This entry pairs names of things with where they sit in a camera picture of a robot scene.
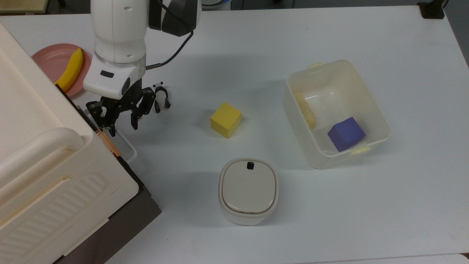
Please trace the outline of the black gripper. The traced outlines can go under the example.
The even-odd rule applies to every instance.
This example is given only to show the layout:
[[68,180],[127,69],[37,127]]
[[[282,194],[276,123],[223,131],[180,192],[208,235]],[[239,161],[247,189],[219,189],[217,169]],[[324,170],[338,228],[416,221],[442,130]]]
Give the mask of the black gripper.
[[122,112],[131,112],[131,126],[137,130],[139,120],[143,115],[149,114],[156,100],[156,94],[150,87],[142,88],[142,80],[138,80],[131,86],[127,85],[127,88],[119,100],[103,96],[100,101],[86,104],[95,123],[99,127],[107,129],[111,137],[116,136],[115,123]]

